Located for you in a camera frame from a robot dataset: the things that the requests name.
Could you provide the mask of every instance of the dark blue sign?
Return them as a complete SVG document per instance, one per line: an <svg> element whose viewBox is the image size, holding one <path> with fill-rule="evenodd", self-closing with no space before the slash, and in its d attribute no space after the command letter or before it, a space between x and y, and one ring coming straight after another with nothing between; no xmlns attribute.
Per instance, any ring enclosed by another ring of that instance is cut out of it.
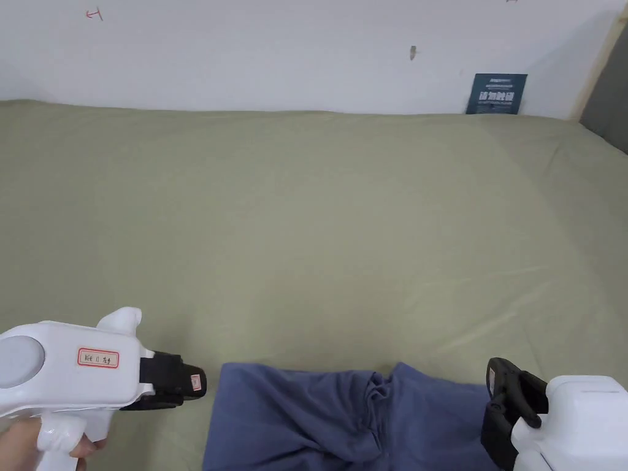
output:
<svg viewBox="0 0 628 471"><path fill-rule="evenodd" d="M467 114L517 114L526 73L476 73Z"/></svg>

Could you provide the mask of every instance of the blue cloth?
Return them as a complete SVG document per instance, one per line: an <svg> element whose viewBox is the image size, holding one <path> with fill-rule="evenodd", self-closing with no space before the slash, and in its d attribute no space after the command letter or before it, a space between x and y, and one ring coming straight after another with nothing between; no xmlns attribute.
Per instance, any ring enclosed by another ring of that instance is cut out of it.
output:
<svg viewBox="0 0 628 471"><path fill-rule="evenodd" d="M204 471L495 471L480 444L485 386L399 363L312 373L222 368Z"/></svg>

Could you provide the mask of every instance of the bed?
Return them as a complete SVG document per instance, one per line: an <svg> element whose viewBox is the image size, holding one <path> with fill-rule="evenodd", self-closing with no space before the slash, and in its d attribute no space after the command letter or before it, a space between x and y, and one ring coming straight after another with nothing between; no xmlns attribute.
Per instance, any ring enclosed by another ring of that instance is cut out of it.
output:
<svg viewBox="0 0 628 471"><path fill-rule="evenodd" d="M627 182L555 119L2 102L0 328L137 306L207 371L201 401L117 414L92 471L199 469L227 361L628 386Z"/></svg>

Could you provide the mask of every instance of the handwritten label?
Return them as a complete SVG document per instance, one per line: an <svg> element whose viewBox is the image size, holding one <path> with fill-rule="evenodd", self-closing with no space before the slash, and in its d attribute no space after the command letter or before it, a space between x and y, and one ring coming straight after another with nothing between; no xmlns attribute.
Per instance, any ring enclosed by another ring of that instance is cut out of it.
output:
<svg viewBox="0 0 628 471"><path fill-rule="evenodd" d="M190 376L190 379L192 380L192 389L194 391L200 391L201 389L203 389L203 385L200 380L200 374L193 374Z"/></svg>
<svg viewBox="0 0 628 471"><path fill-rule="evenodd" d="M77 364L96 368L118 368L120 354L110 350L78 349Z"/></svg>

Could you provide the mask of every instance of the red marking on wall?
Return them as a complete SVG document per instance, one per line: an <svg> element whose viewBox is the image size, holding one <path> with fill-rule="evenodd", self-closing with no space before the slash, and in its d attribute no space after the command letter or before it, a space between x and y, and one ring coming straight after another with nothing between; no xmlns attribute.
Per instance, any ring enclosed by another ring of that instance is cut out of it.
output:
<svg viewBox="0 0 628 471"><path fill-rule="evenodd" d="M86 17L88 17L89 19L92 19L92 17L93 17L95 14L97 14L97 15L98 15L98 17L100 18L100 20L102 21L102 15L100 14L100 8L96 7L96 11L93 11L93 12L91 12L91 13L90 13L90 11L89 11L89 10L87 10L87 11L85 12L85 16L86 16Z"/></svg>

